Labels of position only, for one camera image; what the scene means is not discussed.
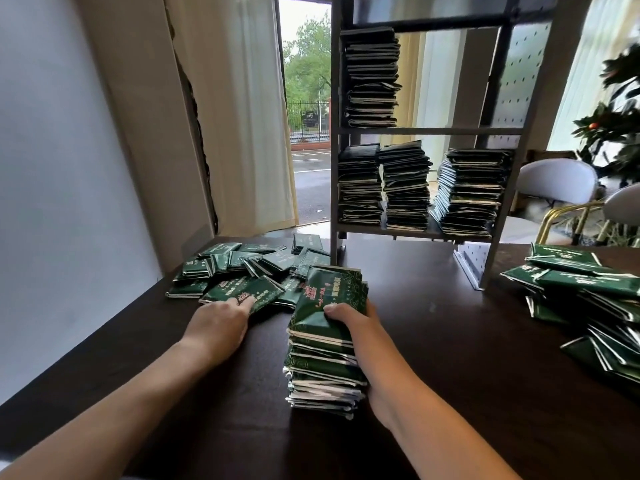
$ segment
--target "metal frame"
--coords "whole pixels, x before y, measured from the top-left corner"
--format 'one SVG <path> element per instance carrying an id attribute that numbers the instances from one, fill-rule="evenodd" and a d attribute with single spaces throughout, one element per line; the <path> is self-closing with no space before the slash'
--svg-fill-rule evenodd
<path id="1" fill-rule="evenodd" d="M 531 16 L 520 16 L 518 5 L 520 0 L 508 0 L 505 12 L 500 16 L 489 16 L 469 19 L 449 19 L 449 20 L 418 20 L 411 22 L 391 22 L 384 24 L 366 24 L 367 27 L 376 25 L 392 26 L 397 32 L 403 31 L 423 31 L 435 29 L 454 29 L 468 27 L 494 27 L 500 26 L 500 33 L 493 55 L 492 69 L 488 81 L 487 90 L 484 97 L 483 110 L 478 127 L 446 127 L 446 128 L 347 128 L 342 121 L 342 77 L 344 62 L 342 59 L 340 46 L 340 30 L 349 28 L 345 20 L 349 23 L 353 20 L 353 0 L 333 0 L 332 6 L 332 110 L 331 110 L 331 150 L 332 150 L 332 202 L 331 202 L 331 252 L 332 263 L 339 261 L 339 237 L 344 233 L 370 233 L 379 235 L 403 235 L 409 237 L 422 237 L 427 239 L 439 239 L 454 241 L 459 244 L 454 252 L 455 258 L 467 274 L 469 281 L 475 289 L 482 290 L 488 282 L 490 270 L 495 258 L 495 254 L 500 243 L 500 236 L 507 218 L 511 202 L 515 195 L 515 183 L 520 167 L 527 152 L 527 142 L 532 131 L 533 122 L 536 116 L 538 100 L 540 99 L 541 88 L 545 84 L 545 76 L 550 71 L 547 58 L 545 57 L 540 65 L 533 93 L 524 118 L 522 127 L 491 127 L 495 114 L 495 107 L 500 91 L 500 79 L 507 62 L 508 50 L 513 33 L 514 25 L 519 23 L 531 23 L 540 21 L 550 21 L 553 19 L 553 10 L 540 11 L 533 18 Z M 493 236 L 487 238 L 464 238 L 449 236 L 444 234 L 437 223 L 429 226 L 426 232 L 398 232 L 387 230 L 375 226 L 346 225 L 338 222 L 338 154 L 349 142 L 359 142 L 360 135 L 363 134 L 407 134 L 407 135 L 455 135 L 455 136 L 477 136 L 476 148 L 486 144 L 488 136 L 520 136 L 516 149 L 511 173 L 508 177 L 506 189 L 502 197 L 502 206 L 493 228 Z"/>

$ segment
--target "shelf board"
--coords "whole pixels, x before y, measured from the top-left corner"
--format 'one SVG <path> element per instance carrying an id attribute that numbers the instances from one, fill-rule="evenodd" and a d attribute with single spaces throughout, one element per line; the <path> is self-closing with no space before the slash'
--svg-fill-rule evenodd
<path id="1" fill-rule="evenodd" d="M 441 239 L 443 241 L 458 242 L 491 242 L 490 237 L 460 237 L 458 235 L 444 234 L 433 219 L 429 220 L 429 228 L 424 232 L 386 229 L 379 226 L 344 224 L 341 222 L 338 222 L 336 226 L 336 231 L 338 232 L 352 232 L 356 234 L 399 235 L 402 237 L 421 237 L 423 239 Z"/>
<path id="2" fill-rule="evenodd" d="M 458 135 L 458 136 L 519 136 L 523 128 L 338 128 L 340 134 L 407 134 L 407 135 Z"/>

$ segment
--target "iron fence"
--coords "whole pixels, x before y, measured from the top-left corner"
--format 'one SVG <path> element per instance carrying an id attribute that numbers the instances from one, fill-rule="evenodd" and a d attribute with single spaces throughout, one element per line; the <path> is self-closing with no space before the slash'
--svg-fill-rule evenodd
<path id="1" fill-rule="evenodd" d="M 329 141 L 329 102 L 288 102 L 291 144 Z"/>

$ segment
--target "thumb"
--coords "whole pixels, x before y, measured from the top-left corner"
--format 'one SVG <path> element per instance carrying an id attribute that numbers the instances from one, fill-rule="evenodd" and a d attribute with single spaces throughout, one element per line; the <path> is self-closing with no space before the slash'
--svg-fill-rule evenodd
<path id="1" fill-rule="evenodd" d="M 329 318 L 338 320 L 347 326 L 359 319 L 365 318 L 346 303 L 330 303 L 329 305 L 325 305 L 323 311 Z"/>

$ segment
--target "dark wooden table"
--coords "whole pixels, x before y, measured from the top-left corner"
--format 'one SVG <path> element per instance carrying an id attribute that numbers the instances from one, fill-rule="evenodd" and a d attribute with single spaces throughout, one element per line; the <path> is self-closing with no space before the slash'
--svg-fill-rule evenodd
<path id="1" fill-rule="evenodd" d="M 636 478 L 640 405 L 565 356 L 559 347 L 572 337 L 529 318 L 517 286 L 496 277 L 484 294 L 472 290 L 451 251 L 448 243 L 356 241 L 345 265 L 362 269 L 386 329 L 418 375 L 525 480 Z M 604 264 L 640 272 L 638 250 L 597 253 Z M 505 245 L 496 272 L 527 254 L 526 246 Z M 158 282 L 0 407 L 0 459 L 23 453 L 180 338 L 198 304 L 165 298 L 168 286 Z M 288 320 L 282 313 L 254 321 L 239 352 L 167 416 L 129 474 L 414 478 L 367 408 L 348 422 L 288 407 Z"/>

